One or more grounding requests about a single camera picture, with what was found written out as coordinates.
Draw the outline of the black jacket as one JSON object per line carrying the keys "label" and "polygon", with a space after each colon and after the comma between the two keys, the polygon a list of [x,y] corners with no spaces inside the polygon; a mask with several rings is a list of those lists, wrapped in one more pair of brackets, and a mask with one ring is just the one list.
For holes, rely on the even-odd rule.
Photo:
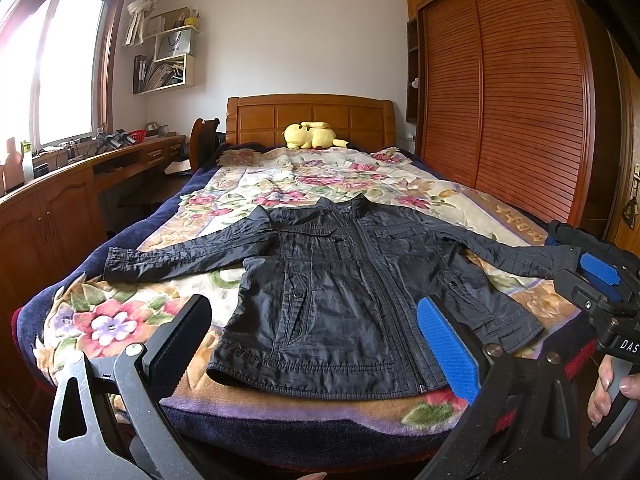
{"label": "black jacket", "polygon": [[207,373],[227,386],[320,400],[386,400],[442,388],[416,307],[432,297],[480,341],[516,351],[542,330],[483,264],[550,280],[570,246],[512,247],[357,196],[258,207],[221,231],[162,249],[113,247],[104,278],[158,283],[242,266],[238,305]]}

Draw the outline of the floral bed blanket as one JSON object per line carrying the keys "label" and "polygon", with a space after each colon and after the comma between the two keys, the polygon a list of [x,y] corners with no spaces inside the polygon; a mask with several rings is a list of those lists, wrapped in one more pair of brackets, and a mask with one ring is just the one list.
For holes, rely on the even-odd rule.
{"label": "floral bed blanket", "polygon": [[53,387],[201,295],[212,319],[160,402],[172,426],[283,468],[396,466],[433,455],[466,407],[420,331],[422,298],[517,356],[559,353],[570,376],[593,356],[551,279],[574,257],[546,238],[398,148],[232,148],[25,304],[15,340]]}

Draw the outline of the wooden louvered wardrobe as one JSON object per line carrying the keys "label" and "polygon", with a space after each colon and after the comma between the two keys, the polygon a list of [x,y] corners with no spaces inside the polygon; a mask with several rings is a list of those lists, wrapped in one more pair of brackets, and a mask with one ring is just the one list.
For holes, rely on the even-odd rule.
{"label": "wooden louvered wardrobe", "polygon": [[603,236],[620,166],[608,32],[582,0],[407,0],[407,118],[443,177]]}

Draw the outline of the wooden desk cabinet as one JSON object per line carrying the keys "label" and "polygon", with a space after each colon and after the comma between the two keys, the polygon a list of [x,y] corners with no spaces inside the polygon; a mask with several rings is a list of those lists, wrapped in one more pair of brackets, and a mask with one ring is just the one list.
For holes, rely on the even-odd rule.
{"label": "wooden desk cabinet", "polygon": [[1,199],[1,313],[12,314],[75,270],[106,231],[99,195],[175,160],[184,136],[152,138],[92,156]]}

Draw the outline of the wooden headboard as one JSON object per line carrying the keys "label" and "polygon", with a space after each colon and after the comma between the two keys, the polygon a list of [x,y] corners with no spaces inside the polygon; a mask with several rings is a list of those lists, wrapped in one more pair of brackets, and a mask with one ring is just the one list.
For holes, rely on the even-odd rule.
{"label": "wooden headboard", "polygon": [[227,104],[226,141],[281,146],[284,129],[296,122],[326,122],[338,138],[365,152],[396,144],[392,102],[320,93],[232,96]]}

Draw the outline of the yellow plush toy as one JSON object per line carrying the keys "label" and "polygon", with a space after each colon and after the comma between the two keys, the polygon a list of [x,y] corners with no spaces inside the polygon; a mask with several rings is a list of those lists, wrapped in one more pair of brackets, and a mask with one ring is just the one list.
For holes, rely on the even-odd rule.
{"label": "yellow plush toy", "polygon": [[313,148],[346,148],[348,142],[339,139],[326,122],[301,122],[285,128],[283,137],[292,150],[310,150]]}

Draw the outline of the red basket on desk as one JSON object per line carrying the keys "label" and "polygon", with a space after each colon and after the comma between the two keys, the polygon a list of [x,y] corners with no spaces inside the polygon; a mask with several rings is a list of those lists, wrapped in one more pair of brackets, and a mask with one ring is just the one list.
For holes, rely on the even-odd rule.
{"label": "red basket on desk", "polygon": [[145,129],[134,130],[134,131],[131,131],[129,135],[134,139],[135,144],[139,144],[144,141],[146,137],[146,130]]}

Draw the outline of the wooden chair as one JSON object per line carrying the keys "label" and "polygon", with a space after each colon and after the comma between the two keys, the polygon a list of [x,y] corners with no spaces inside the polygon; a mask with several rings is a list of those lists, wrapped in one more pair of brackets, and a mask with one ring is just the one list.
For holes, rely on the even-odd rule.
{"label": "wooden chair", "polygon": [[192,174],[212,158],[218,146],[217,130],[220,119],[198,118],[192,127],[189,142],[189,160]]}

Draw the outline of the window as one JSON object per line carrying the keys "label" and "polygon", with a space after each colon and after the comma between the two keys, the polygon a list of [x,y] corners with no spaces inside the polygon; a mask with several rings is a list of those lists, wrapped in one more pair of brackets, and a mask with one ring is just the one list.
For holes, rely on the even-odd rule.
{"label": "window", "polygon": [[112,119],[124,0],[18,0],[1,20],[1,140],[33,148],[91,136]]}

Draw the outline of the tied white curtain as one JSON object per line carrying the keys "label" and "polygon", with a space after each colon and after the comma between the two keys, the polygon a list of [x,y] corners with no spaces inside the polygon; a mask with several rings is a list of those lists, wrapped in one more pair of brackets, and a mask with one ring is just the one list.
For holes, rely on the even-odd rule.
{"label": "tied white curtain", "polygon": [[124,46],[135,47],[143,44],[146,18],[154,10],[157,0],[134,0],[127,6],[129,25]]}

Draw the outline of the white wall shelf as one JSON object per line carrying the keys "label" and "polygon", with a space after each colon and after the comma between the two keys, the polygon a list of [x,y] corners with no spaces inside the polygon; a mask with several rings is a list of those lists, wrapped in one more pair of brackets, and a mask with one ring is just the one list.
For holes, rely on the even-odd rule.
{"label": "white wall shelf", "polygon": [[132,93],[156,93],[194,86],[194,42],[200,14],[187,6],[146,20],[142,46],[134,57]]}

